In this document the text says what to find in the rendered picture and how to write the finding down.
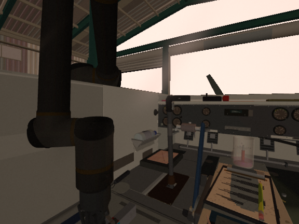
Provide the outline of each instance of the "instrument panel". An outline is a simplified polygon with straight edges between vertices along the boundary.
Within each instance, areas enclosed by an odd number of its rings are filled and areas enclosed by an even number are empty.
[[[159,127],[167,127],[165,105],[159,105]],[[218,133],[253,137],[299,137],[299,106],[277,105],[175,105],[173,127],[192,122]]]

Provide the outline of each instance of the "wall-mounted bin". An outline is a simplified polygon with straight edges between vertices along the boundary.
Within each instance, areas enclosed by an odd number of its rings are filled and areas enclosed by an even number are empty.
[[[160,135],[161,135],[160,133],[157,133],[155,136],[153,136],[153,137],[151,137],[151,138],[148,138],[148,139],[146,139],[146,140],[144,140],[144,141],[142,141],[142,140],[137,140],[137,139],[132,138],[132,142],[133,142],[133,145],[134,145],[134,147],[135,147],[135,151],[138,151],[138,150],[139,150],[138,148],[139,148],[140,146],[142,146],[142,145],[144,145],[144,144],[146,144],[146,143],[149,143],[149,142],[152,142],[152,141],[156,140]]]

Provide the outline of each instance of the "glass beaker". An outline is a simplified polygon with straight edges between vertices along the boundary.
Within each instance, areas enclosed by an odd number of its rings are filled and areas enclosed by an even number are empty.
[[[234,136],[232,159],[236,166],[253,168],[254,138],[241,135]]]

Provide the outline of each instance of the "round gauge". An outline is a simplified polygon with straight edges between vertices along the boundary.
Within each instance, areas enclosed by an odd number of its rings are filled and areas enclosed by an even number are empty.
[[[295,110],[292,112],[292,118],[293,118],[295,121],[299,121],[299,108],[295,109]]]
[[[174,110],[173,110],[174,115],[180,115],[181,112],[182,112],[182,109],[181,109],[180,106],[175,106],[174,107]]]
[[[202,114],[203,114],[203,115],[206,115],[206,116],[207,116],[207,115],[209,115],[210,113],[211,113],[211,111],[210,111],[209,108],[206,107],[206,108],[202,109]]]
[[[273,110],[272,116],[275,120],[283,121],[289,117],[289,112],[282,107],[278,107]]]
[[[180,118],[174,118],[172,120],[172,124],[176,127],[177,125],[181,125],[182,124],[182,121]]]
[[[163,124],[167,126],[167,118],[163,118]]]
[[[203,123],[205,123],[206,128],[208,128],[210,126],[210,122],[208,120],[204,120]]]
[[[273,131],[277,135],[284,135],[286,133],[286,128],[281,125],[278,125],[273,128]]]
[[[166,107],[163,108],[163,113],[167,115]]]

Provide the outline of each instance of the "corrugated metal wall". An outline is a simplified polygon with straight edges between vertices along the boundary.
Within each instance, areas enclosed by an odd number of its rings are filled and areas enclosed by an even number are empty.
[[[34,44],[29,44],[24,41],[20,41],[11,37],[6,37],[3,35],[0,35],[0,40],[6,41],[12,44],[24,46],[24,47],[29,47],[33,48],[36,50],[39,50],[38,45]],[[13,59],[6,59],[0,57],[0,70],[7,70],[7,71],[12,71],[12,72],[20,72],[20,73],[29,73],[29,74],[34,74],[38,75],[38,67],[39,67],[39,53],[31,50],[26,50],[22,48],[18,48],[22,50],[22,61],[17,61]],[[72,56],[72,60],[82,62],[82,63],[87,63],[87,60],[74,57]]]

